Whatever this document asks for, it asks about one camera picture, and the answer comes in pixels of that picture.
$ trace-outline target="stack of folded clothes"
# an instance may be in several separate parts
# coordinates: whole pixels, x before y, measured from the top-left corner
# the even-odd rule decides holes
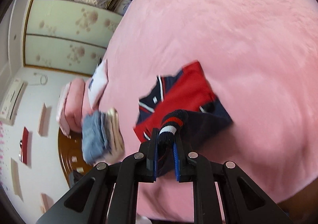
[[[119,129],[118,112],[112,108],[107,113],[95,111],[84,118],[82,151],[85,162],[93,165],[102,158],[114,164],[123,157],[124,141]]]

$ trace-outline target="pink fleece blanket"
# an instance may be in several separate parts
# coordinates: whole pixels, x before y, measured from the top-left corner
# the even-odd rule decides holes
[[[315,0],[133,0],[107,49],[126,156],[139,149],[138,98],[156,75],[200,61],[234,124],[207,142],[211,161],[236,162],[275,201],[318,176],[318,4]],[[193,221],[192,184],[173,173],[140,184],[137,211]]]

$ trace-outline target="black metal bracket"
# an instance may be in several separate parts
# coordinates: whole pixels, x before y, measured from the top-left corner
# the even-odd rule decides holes
[[[97,164],[37,224],[135,224],[138,183],[153,183],[158,130],[121,163]],[[175,136],[179,182],[193,182],[195,224],[292,224],[288,216],[234,162],[210,162]]]

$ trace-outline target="metal screw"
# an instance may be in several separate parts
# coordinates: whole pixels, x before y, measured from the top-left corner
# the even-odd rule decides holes
[[[197,158],[198,157],[198,154],[196,152],[190,152],[188,154],[189,158]]]
[[[143,153],[141,153],[141,152],[135,153],[134,158],[135,158],[135,159],[141,159],[141,158],[143,158]]]
[[[227,168],[235,168],[235,163],[234,162],[232,162],[232,161],[228,161],[228,162],[226,162],[226,167]]]
[[[97,164],[96,168],[97,168],[98,170],[103,170],[103,169],[106,168],[106,166],[107,166],[106,163],[100,162],[100,163]]]

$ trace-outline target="sock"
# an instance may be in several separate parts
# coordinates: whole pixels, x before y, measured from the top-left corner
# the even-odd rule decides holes
[[[167,149],[172,148],[174,135],[180,131],[188,120],[188,114],[185,110],[175,110],[167,114],[160,126],[158,137],[158,158],[160,159]]]

